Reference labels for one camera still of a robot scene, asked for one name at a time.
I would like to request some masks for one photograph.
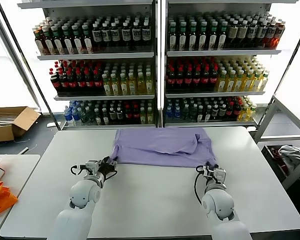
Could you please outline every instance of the bottle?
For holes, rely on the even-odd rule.
[[[215,91],[218,93],[222,93],[224,91],[224,87],[226,84],[226,75],[227,71],[222,70],[220,77],[217,80],[217,83],[215,84]]]
[[[222,104],[218,112],[218,119],[223,119],[227,111],[227,106]]]
[[[217,26],[218,26],[218,22],[213,21],[211,24],[211,32],[209,35],[208,50],[214,50],[215,48],[216,39],[217,39]]]
[[[198,43],[199,51],[202,51],[206,48],[206,38],[207,38],[206,30],[207,30],[207,22],[202,21],[200,34],[199,34],[199,43]]]
[[[204,116],[204,122],[205,122],[205,123],[208,122],[209,119],[210,119],[211,112],[212,112],[211,108],[212,108],[211,105],[207,105],[207,106],[206,106],[205,116]]]
[[[235,47],[235,41],[238,33],[238,21],[234,20],[232,25],[228,28],[228,34],[226,38],[226,48],[232,49]]]
[[[139,24],[137,22],[133,23],[133,29],[132,29],[132,39],[133,39],[133,45],[134,46],[141,46],[141,40],[142,40],[142,34],[141,29],[139,27]]]
[[[252,82],[252,77],[253,77],[254,71],[250,69],[246,75],[246,78],[244,80],[244,83],[242,85],[241,92],[248,92],[250,89],[250,85]]]
[[[258,92],[263,92],[265,89],[265,86],[268,82],[268,75],[269,75],[269,71],[264,71],[264,74],[262,76],[262,83],[260,85],[260,88],[258,89]]]
[[[178,35],[179,51],[184,51],[186,48],[186,26],[187,23],[185,21],[180,23],[180,32]]]
[[[111,32],[110,29],[108,27],[108,24],[106,22],[104,22],[102,24],[102,40],[103,40],[103,45],[105,48],[110,47],[111,46]]]
[[[226,41],[226,37],[227,37],[227,34],[226,34],[227,25],[228,25],[228,22],[226,22],[226,21],[223,21],[221,23],[221,30],[220,30],[220,33],[218,36],[218,45],[217,45],[218,50],[222,50],[225,47],[225,41]]]
[[[42,31],[43,31],[43,34],[44,34],[44,38],[43,38],[44,42],[45,42],[50,54],[55,55],[56,54],[55,49],[57,47],[55,46],[55,43],[53,42],[53,39],[52,39],[51,34],[49,32],[49,28],[47,26],[43,26]]]
[[[181,118],[187,120],[189,118],[189,105],[185,104],[184,108],[181,111]]]
[[[237,76],[236,76],[236,78],[234,80],[232,92],[239,92],[240,89],[242,88],[243,75],[244,75],[244,71],[243,70],[239,70],[238,74],[237,74]]]
[[[192,21],[191,22],[191,27],[190,27],[190,36],[189,36],[189,44],[188,44],[188,46],[189,46],[189,48],[188,48],[188,50],[189,51],[193,51],[193,50],[195,50],[195,48],[196,48],[196,42],[197,42],[197,22],[195,22],[195,21]]]
[[[107,76],[107,74],[104,73],[104,74],[102,74],[102,78],[103,78],[103,87],[104,87],[105,95],[112,96],[113,90],[112,90],[112,86],[111,86],[109,77]]]
[[[176,25],[177,24],[174,21],[170,22],[170,31],[168,33],[169,51],[176,50],[176,41],[177,41]]]
[[[249,92],[256,92],[259,88],[260,81],[261,81],[261,70],[258,69],[252,79]]]
[[[138,94],[144,95],[146,94],[146,83],[144,79],[144,74],[142,72],[138,72],[138,79],[137,79],[137,86],[138,86]]]
[[[145,21],[143,23],[142,28],[142,40],[144,46],[150,46],[151,45],[151,29],[149,27],[149,22]]]
[[[224,92],[231,92],[232,91],[232,88],[233,88],[234,83],[235,83],[235,74],[236,74],[236,71],[231,70],[228,80],[225,81],[227,83],[227,86],[224,87],[224,89],[223,89]]]

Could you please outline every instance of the open cardboard box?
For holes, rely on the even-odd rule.
[[[27,106],[0,107],[0,116],[7,115],[7,113],[16,114],[18,117],[11,125],[0,126],[0,142],[11,141],[15,137],[22,136],[40,116]]]

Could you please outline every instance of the floor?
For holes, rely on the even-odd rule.
[[[0,154],[18,154],[25,147],[29,150],[25,154],[39,154],[43,155],[49,143],[57,133],[56,127],[47,128],[47,123],[52,122],[49,116],[41,116],[37,122],[27,131],[22,137],[16,138],[14,141],[0,142]],[[287,118],[282,112],[277,112],[268,128],[266,129],[265,136],[275,135],[297,135],[300,130]],[[284,145],[292,144],[300,147],[300,140],[298,141],[284,141],[284,142],[260,142],[258,147],[261,150],[264,145]],[[296,182],[288,191],[293,204],[300,213],[300,182]],[[288,231],[277,233],[262,233],[253,234],[254,240],[300,240],[300,231]],[[209,240],[209,236],[201,238],[196,237],[198,240]]]

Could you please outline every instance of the bottle label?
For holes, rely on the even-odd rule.
[[[53,44],[52,44],[52,41],[49,40],[49,39],[46,39],[46,40],[45,40],[45,44],[46,44],[46,46],[48,47],[50,54],[51,54],[51,55],[55,55],[56,53],[55,53],[55,49],[54,49],[54,46],[53,46]]]
[[[218,92],[219,92],[219,93],[224,91],[225,83],[226,83],[225,81],[221,81],[221,82],[219,83],[219,87],[218,87]]]
[[[175,84],[175,82],[176,82],[175,79],[168,78],[168,84]]]
[[[93,40],[96,43],[102,42],[102,33],[101,33],[101,30],[99,30],[99,31],[92,31],[92,37],[93,37]]]
[[[78,81],[78,85],[80,88],[84,88],[85,86],[87,86],[85,81]]]
[[[193,79],[193,83],[194,83],[194,84],[200,83],[200,78],[194,78],[194,79]]]
[[[208,81],[209,81],[209,78],[207,78],[207,77],[202,77],[201,78],[201,83],[203,83],[203,84],[207,84]]]
[[[275,35],[277,27],[268,26],[268,30],[266,31],[265,37],[267,39],[272,39]]]
[[[199,114],[199,115],[198,115],[198,118],[197,118],[197,123],[200,123],[200,122],[201,122],[201,120],[202,120],[202,116],[203,116],[202,114]]]
[[[258,27],[258,31],[256,32],[256,37],[258,39],[263,39],[266,36],[268,27]]]
[[[40,54],[44,54],[44,46],[42,45],[42,42],[40,40],[35,40],[35,44],[38,47]]]
[[[110,42],[111,36],[110,36],[110,30],[101,30],[102,32],[102,39],[104,42]]]
[[[74,48],[72,47],[70,39],[65,39],[64,43],[66,45],[66,49],[68,50],[69,54],[75,54]]]
[[[132,39],[134,41],[140,41],[141,40],[141,30],[138,29],[132,29]]]
[[[251,80],[247,80],[245,82],[244,89],[243,89],[244,92],[248,92],[249,91],[250,84],[251,84]]]
[[[83,54],[84,51],[83,51],[80,39],[78,39],[78,38],[74,39],[74,43],[75,43],[76,49],[78,50],[78,54]]]
[[[198,46],[198,50],[202,51],[205,47],[205,43],[206,43],[206,35],[201,35],[199,38],[199,46]]]
[[[186,84],[191,84],[192,78],[185,78],[185,79],[184,79],[184,82],[185,82]]]
[[[217,36],[216,36],[216,35],[211,35],[211,36],[210,36],[210,41],[209,41],[209,48],[208,48],[208,50],[214,49],[215,43],[216,43],[216,39],[217,39]]]
[[[54,86],[54,88],[59,88],[60,87],[60,82],[58,82],[58,81],[53,82],[52,85]]]
[[[228,38],[235,39],[238,33],[238,28],[231,26],[228,32]]]
[[[210,83],[215,84],[217,82],[217,78],[210,77]]]
[[[114,96],[119,95],[118,86],[116,84],[112,84],[112,90],[113,90],[113,95]]]
[[[122,83],[121,84],[121,89],[122,89],[122,95],[127,95],[128,94],[127,84]]]
[[[103,85],[103,87],[104,87],[105,95],[110,96],[111,95],[110,86]]]
[[[136,95],[136,88],[135,88],[135,85],[134,85],[134,84],[130,84],[130,85],[129,85],[129,88],[130,88],[130,94],[131,94],[131,95]]]
[[[150,29],[142,29],[142,39],[143,41],[151,40],[151,31]]]
[[[242,81],[237,80],[234,86],[234,92],[239,92],[240,91],[240,86],[241,86]]]
[[[208,122],[209,119],[210,119],[210,114],[205,115],[205,117],[204,117],[204,122],[205,122],[205,123]]]
[[[69,86],[70,86],[70,88],[75,88],[78,85],[77,85],[77,82],[74,81],[74,82],[69,82]]]
[[[238,39],[244,39],[246,37],[247,30],[248,30],[247,27],[239,27],[238,33],[236,34],[236,37]]]
[[[101,118],[100,118],[100,117],[96,117],[95,120],[96,120],[96,124],[97,124],[98,126],[101,126],[101,125],[102,125],[102,123],[101,123]]]
[[[226,35],[222,34],[219,38],[218,50],[222,50],[225,46]]]
[[[148,94],[151,94],[152,93],[152,83],[151,82],[147,82],[146,83],[146,92]]]
[[[102,86],[102,81],[95,81],[94,85],[99,88]]]
[[[141,124],[145,124],[146,123],[146,117],[145,116],[140,117],[140,119],[141,119]]]
[[[170,51],[174,51],[176,49],[176,36],[170,36]]]
[[[228,86],[226,87],[226,92],[231,92],[233,85],[234,85],[234,81],[229,81]]]
[[[105,125],[109,125],[109,118],[107,118],[106,116],[103,117],[103,121]]]
[[[185,44],[186,44],[186,36],[182,35],[179,39],[179,51],[185,50]]]
[[[191,35],[189,39],[189,51],[195,50],[195,44],[196,44],[196,36]]]
[[[65,54],[64,48],[62,47],[61,41],[59,39],[55,39],[54,43],[60,55]]]
[[[274,38],[275,39],[280,39],[282,34],[284,33],[284,30],[285,28],[284,27],[281,27],[281,26],[278,26],[275,30],[275,33],[274,33]]]
[[[120,32],[119,29],[110,30],[112,41],[118,42],[120,41]]]
[[[93,54],[94,51],[92,50],[91,40],[89,38],[85,38],[84,43],[85,43],[85,46],[86,46],[86,50],[88,51],[88,54]]]

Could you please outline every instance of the metal pole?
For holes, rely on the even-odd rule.
[[[41,91],[41,88],[40,88],[40,86],[39,86],[39,84],[38,84],[38,82],[37,82],[37,80],[36,80],[36,78],[35,78],[32,70],[31,70],[31,68],[30,68],[30,66],[28,64],[28,61],[26,60],[26,57],[25,57],[25,55],[24,55],[24,53],[23,53],[23,51],[22,51],[22,49],[21,49],[21,47],[20,47],[20,45],[19,45],[19,43],[17,41],[17,38],[16,38],[16,36],[15,36],[12,28],[11,28],[11,25],[9,24],[9,21],[7,19],[7,16],[6,16],[6,14],[5,14],[5,12],[4,12],[1,4],[0,4],[0,13],[1,13],[1,15],[2,15],[2,17],[3,17],[4,21],[5,21],[5,24],[6,24],[7,28],[8,28],[8,30],[9,30],[9,33],[11,34],[11,37],[12,37],[12,39],[13,39],[15,45],[16,45],[16,48],[18,49],[19,53],[21,54],[22,60],[23,60],[25,66],[27,68],[27,70],[29,71],[29,73],[31,75],[31,77],[33,79],[33,82],[34,82],[36,88],[38,89],[39,94],[41,95],[42,100],[43,100],[44,104],[46,105],[46,107],[47,107],[47,109],[48,109],[48,111],[50,113],[50,116],[53,119],[53,122],[55,123],[56,128],[60,131],[61,129],[60,129],[60,126],[58,124],[58,121],[57,121],[55,115],[53,114],[53,112],[51,111],[51,108],[49,107],[49,104],[48,104],[48,102],[47,102],[47,100],[46,100],[43,92]],[[38,99],[36,97],[36,94],[35,94],[32,86],[31,86],[31,84],[30,84],[30,80],[29,80],[29,78],[27,76],[27,73],[26,73],[25,69],[23,68],[21,60],[18,58],[18,55],[17,55],[17,53],[16,53],[16,51],[14,49],[14,46],[13,46],[12,42],[10,41],[7,32],[5,31],[5,28],[4,28],[1,20],[0,20],[0,37],[1,37],[1,39],[3,41],[3,44],[5,45],[8,53],[10,54],[10,56],[11,56],[11,58],[12,58],[14,64],[15,64],[17,70],[19,71],[19,73],[20,73],[20,75],[21,75],[24,83],[26,84],[26,86],[27,86],[30,94],[32,95],[35,103],[40,107],[39,101],[38,101]]]

